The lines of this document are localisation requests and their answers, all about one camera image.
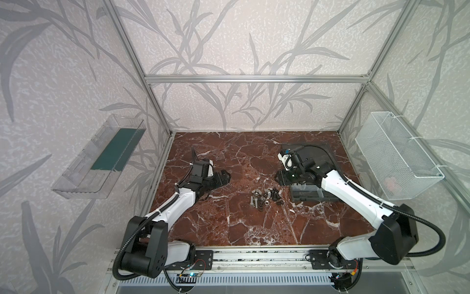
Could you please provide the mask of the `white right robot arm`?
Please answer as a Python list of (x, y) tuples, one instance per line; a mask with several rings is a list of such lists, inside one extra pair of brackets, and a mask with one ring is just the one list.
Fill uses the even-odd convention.
[[(304, 144), (285, 148), (277, 157), (283, 165), (275, 176), (279, 185), (315, 185), (346, 203), (374, 229), (370, 233), (341, 237), (333, 242), (327, 253), (331, 267), (341, 268), (347, 261), (362, 258), (375, 258), (397, 265), (405, 257), (436, 254), (446, 245), (446, 236), (437, 225), (416, 216), (411, 207), (405, 204), (396, 206), (355, 183), (322, 146)], [(419, 242), (418, 224), (432, 229), (438, 235), (438, 242), (430, 249), (414, 252), (413, 247)]]

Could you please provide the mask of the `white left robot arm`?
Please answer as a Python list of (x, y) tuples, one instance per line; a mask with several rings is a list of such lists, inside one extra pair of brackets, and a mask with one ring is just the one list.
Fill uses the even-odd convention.
[(170, 229), (202, 196), (228, 185), (230, 180), (228, 171), (214, 170), (212, 160), (195, 160), (164, 204), (129, 220), (112, 266), (113, 277), (118, 281), (139, 276), (156, 278), (172, 264), (192, 263), (193, 246), (185, 241), (168, 241)]

